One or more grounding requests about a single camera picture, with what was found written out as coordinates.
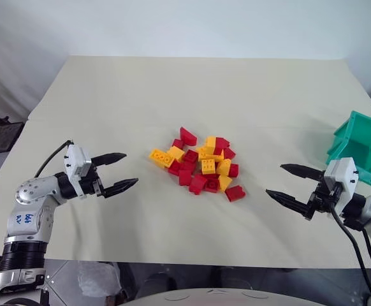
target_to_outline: gray floor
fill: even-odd
[[[185,288],[244,288],[304,298],[328,306],[364,306],[368,290],[358,269],[278,269],[230,266],[126,264],[132,273],[133,293],[156,273],[166,273]],[[104,298],[84,296],[78,284],[78,262],[46,260],[43,286],[51,306],[101,306]]]

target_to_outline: white table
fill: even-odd
[[[316,183],[279,165],[324,169],[333,132],[351,110],[371,116],[371,100],[342,61],[70,57],[0,170],[0,253],[16,187],[72,138],[93,156],[128,154],[99,168],[105,187],[140,180],[107,200],[59,207],[48,258],[355,268],[334,220],[316,213],[308,222],[265,193],[306,202]],[[153,148],[168,149],[180,126],[199,141],[232,142],[245,199],[195,196],[148,160]],[[42,175],[58,171],[62,154]],[[371,187],[356,191],[369,195]]]

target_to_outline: robotic arm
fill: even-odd
[[[298,164],[283,164],[280,167],[302,178],[318,181],[316,190],[307,204],[300,203],[288,194],[266,190],[281,205],[300,213],[311,220],[314,212],[330,212],[344,219],[344,226],[356,231],[365,230],[371,239],[371,196],[354,193],[358,171],[351,157],[332,160],[326,171],[319,171]]]
[[[91,159],[85,149],[71,144],[64,156],[66,173],[32,178],[18,187],[0,261],[0,305],[49,305],[48,292],[36,287],[44,283],[44,255],[55,209],[72,198],[109,198],[135,185],[138,179],[131,178],[104,188],[96,171],[125,156],[111,153]]]

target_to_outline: lego brick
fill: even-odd
[[[219,180],[217,178],[208,178],[207,183],[205,184],[204,191],[210,193],[217,193],[219,189]]]
[[[221,175],[228,175],[229,168],[231,168],[231,160],[224,159],[223,161],[219,163],[216,173],[221,174]]]
[[[235,155],[236,155],[235,152],[232,151],[230,148],[224,149],[224,158],[233,159]]]
[[[213,174],[203,174],[203,176],[204,176],[206,179],[218,179],[219,174],[216,174],[216,173],[213,173]]]
[[[188,161],[184,161],[183,163],[181,163],[180,170],[189,170],[191,172],[194,172],[196,167],[197,167],[196,163],[189,163]]]
[[[246,195],[245,191],[239,185],[228,188],[227,190],[225,190],[225,194],[230,202],[242,199]]]
[[[180,186],[190,186],[191,180],[193,179],[190,170],[180,170],[178,172],[178,183]]]
[[[215,162],[220,163],[221,161],[224,160],[224,151],[221,150],[221,153],[219,155],[213,155]]]
[[[229,167],[229,177],[237,177],[239,174],[239,165],[238,164],[231,164]]]
[[[215,139],[215,147],[216,148],[222,148],[222,149],[228,148],[229,147],[229,141],[227,141],[227,139],[225,139],[225,138],[217,137]]]
[[[179,149],[184,148],[184,142],[181,139],[174,139],[173,144],[171,145],[172,147],[177,147]]]
[[[220,155],[222,150],[223,150],[223,148],[215,148],[214,152],[213,152],[213,155]]]
[[[197,153],[201,153],[201,152],[207,153],[207,148],[205,146],[197,147],[196,151],[197,151]]]
[[[204,189],[205,183],[207,183],[207,179],[202,175],[197,174],[193,177],[188,190],[195,195],[199,195]]]
[[[153,160],[160,167],[170,167],[174,161],[174,158],[159,149],[153,149],[150,153],[149,158]]]
[[[204,159],[201,161],[201,172],[203,174],[214,174],[215,173],[215,160]]]
[[[214,154],[215,150],[215,136],[208,136],[205,139],[205,152],[208,154]]]
[[[178,176],[178,172],[180,171],[180,169],[181,164],[178,161],[174,160],[171,166],[168,168],[168,173]]]
[[[220,175],[218,177],[219,189],[224,192],[226,188],[231,184],[232,178],[227,177],[226,175]]]
[[[176,161],[181,161],[185,152],[182,149],[177,148],[176,146],[172,146],[168,151],[167,154],[171,157],[174,157]]]
[[[197,137],[195,137],[183,127],[180,128],[180,138],[185,145],[194,146],[197,144]]]
[[[196,163],[197,160],[198,160],[198,153],[193,150],[188,150],[183,156],[183,161],[187,161],[189,163]]]
[[[198,153],[198,161],[203,161],[204,159],[215,159],[215,156],[205,152]]]

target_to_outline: green plastic bin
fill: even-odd
[[[334,132],[334,136],[326,164],[332,159],[352,157],[359,180],[371,185],[371,118],[352,111],[349,120]]]

